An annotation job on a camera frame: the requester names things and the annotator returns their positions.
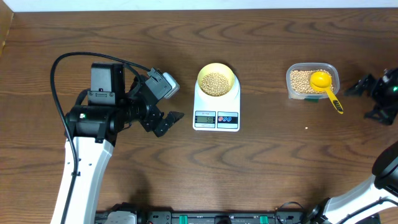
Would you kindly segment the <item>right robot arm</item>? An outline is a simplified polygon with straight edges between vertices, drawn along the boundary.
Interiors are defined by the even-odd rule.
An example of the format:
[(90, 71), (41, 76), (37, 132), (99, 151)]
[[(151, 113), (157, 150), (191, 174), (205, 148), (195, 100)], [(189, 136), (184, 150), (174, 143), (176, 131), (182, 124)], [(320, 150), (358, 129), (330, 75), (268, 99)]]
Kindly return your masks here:
[[(361, 96), (365, 91), (376, 104), (364, 117), (391, 125), (397, 116), (397, 69), (384, 70), (378, 79), (366, 75), (344, 95)], [(376, 159), (370, 178), (343, 195), (324, 199), (302, 223), (357, 223), (396, 206), (397, 143), (394, 143)]]

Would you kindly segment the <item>white digital kitchen scale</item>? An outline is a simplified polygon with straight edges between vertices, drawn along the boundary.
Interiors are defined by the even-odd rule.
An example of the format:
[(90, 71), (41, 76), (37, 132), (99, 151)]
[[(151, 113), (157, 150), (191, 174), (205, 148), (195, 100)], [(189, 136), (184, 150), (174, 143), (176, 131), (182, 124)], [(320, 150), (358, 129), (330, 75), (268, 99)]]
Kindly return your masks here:
[(241, 88), (237, 76), (230, 91), (210, 96), (195, 84), (193, 129), (196, 131), (238, 132), (241, 125)]

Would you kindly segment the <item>yellow measuring scoop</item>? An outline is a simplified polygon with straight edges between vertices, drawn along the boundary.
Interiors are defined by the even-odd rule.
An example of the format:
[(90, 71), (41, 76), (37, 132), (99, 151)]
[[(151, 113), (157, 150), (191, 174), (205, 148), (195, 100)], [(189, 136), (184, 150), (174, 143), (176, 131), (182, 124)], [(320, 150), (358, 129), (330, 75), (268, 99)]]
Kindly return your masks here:
[(310, 77), (310, 86), (313, 90), (325, 92), (329, 97), (333, 107), (339, 114), (343, 114), (343, 107), (335, 94), (331, 90), (332, 79), (329, 74), (325, 72), (315, 72)]

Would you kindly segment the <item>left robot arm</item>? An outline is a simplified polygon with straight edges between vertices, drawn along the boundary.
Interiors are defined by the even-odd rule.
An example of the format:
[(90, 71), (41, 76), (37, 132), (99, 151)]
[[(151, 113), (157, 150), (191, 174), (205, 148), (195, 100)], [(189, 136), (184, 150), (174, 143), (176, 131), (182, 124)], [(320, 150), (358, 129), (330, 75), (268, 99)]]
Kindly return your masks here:
[(91, 87), (83, 90), (63, 118), (66, 124), (65, 165), (52, 223), (94, 223), (106, 166), (118, 133), (138, 122), (147, 132), (163, 136), (184, 114), (165, 114), (157, 107), (180, 88), (156, 68), (134, 72), (125, 91), (126, 63), (97, 62), (91, 66)]

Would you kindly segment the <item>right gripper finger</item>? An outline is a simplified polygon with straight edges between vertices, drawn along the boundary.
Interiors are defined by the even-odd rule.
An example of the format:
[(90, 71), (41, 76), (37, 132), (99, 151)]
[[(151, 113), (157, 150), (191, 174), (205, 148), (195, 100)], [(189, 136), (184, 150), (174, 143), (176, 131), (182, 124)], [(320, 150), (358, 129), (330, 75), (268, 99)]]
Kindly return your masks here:
[(370, 112), (364, 114), (364, 118), (372, 119), (380, 124), (392, 125), (397, 116), (397, 105), (380, 106), (374, 105)]
[(365, 91), (370, 95), (377, 80), (373, 75), (368, 74), (362, 77), (356, 84), (345, 90), (345, 96), (361, 96)]

